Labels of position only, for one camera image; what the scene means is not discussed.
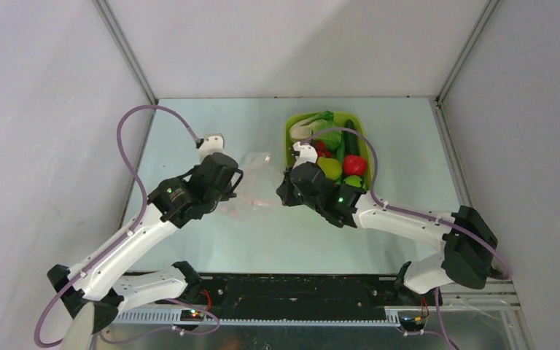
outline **table surface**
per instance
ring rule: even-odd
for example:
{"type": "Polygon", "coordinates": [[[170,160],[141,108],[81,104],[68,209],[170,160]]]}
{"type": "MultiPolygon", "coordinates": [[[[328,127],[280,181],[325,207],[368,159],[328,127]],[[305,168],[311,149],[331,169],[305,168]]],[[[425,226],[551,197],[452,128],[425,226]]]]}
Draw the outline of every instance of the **table surface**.
{"type": "MultiPolygon", "coordinates": [[[[158,271],[186,260],[201,272],[397,273],[430,247],[378,230],[336,228],[305,207],[283,208],[275,195],[284,168],[284,123],[295,114],[358,116],[379,158],[377,193],[393,203],[456,211],[459,201],[435,118],[426,98],[163,99],[199,135],[222,133],[225,149],[246,172],[239,199],[153,247],[131,271],[158,271]]],[[[183,174],[198,154],[183,125],[157,112],[139,175],[148,191],[183,174]]],[[[138,214],[134,188],[125,217],[138,214]]]]}

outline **green basket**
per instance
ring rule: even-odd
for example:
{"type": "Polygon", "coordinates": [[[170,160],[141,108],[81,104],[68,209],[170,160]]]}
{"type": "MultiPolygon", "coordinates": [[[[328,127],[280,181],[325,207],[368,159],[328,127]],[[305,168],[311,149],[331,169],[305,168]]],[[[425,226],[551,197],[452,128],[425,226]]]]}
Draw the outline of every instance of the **green basket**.
{"type": "MultiPolygon", "coordinates": [[[[289,132],[291,130],[291,127],[295,123],[300,122],[304,119],[308,119],[309,117],[312,117],[313,115],[318,113],[320,112],[297,114],[290,117],[287,120],[287,123],[284,126],[284,150],[285,150],[284,156],[287,162],[287,166],[293,166],[293,164],[295,164],[295,157],[293,157],[293,154],[291,153],[291,149],[293,146],[293,142],[291,141],[291,136],[289,132]]],[[[334,121],[338,125],[343,126],[347,120],[351,120],[355,124],[355,130],[358,133],[364,135],[364,128],[362,127],[362,122],[354,114],[347,113],[347,112],[333,112],[333,113],[334,113],[334,121]]],[[[368,168],[366,169],[366,172],[364,173],[364,176],[362,178],[364,179],[364,183],[366,184],[366,187],[370,188],[370,182],[373,177],[373,169],[372,169],[373,158],[372,155],[370,154],[370,150],[368,149],[368,145],[366,145],[364,140],[358,138],[357,143],[359,145],[359,156],[368,161],[368,168]]]]}

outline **white robotic arm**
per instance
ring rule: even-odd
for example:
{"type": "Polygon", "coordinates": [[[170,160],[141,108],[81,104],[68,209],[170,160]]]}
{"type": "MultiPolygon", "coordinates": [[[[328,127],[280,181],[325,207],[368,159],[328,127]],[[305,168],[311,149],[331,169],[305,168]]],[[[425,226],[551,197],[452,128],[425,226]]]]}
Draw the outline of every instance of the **white robotic arm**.
{"type": "Polygon", "coordinates": [[[83,261],[69,268],[56,265],[48,272],[55,290],[80,275],[61,300],[72,317],[84,303],[94,302],[94,332],[132,308],[166,298],[189,301],[198,296],[201,278],[187,262],[175,262],[167,270],[141,276],[123,275],[151,247],[191,219],[200,219],[212,212],[218,202],[235,196],[234,189],[243,172],[238,169],[237,162],[226,155],[222,135],[208,135],[201,139],[198,154],[200,165],[184,175],[162,181],[149,194],[144,216],[136,228],[131,230],[136,221],[134,218],[83,261]],[[233,183],[236,174],[239,178],[233,183]],[[104,253],[124,234],[127,237],[123,241],[104,253]],[[100,254],[105,255],[83,272],[83,268],[100,254]]]}
{"type": "Polygon", "coordinates": [[[491,272],[492,254],[439,223],[454,222],[495,247],[497,239],[475,209],[461,206],[455,213],[419,211],[380,199],[381,206],[365,190],[347,184],[337,186],[327,179],[316,165],[317,154],[311,145],[296,142],[293,154],[295,164],[284,172],[284,181],[276,191],[283,205],[304,204],[334,226],[382,230],[436,250],[423,260],[407,262],[398,273],[396,289],[403,301],[413,304],[432,289],[451,282],[474,289],[484,287],[491,272]]]}

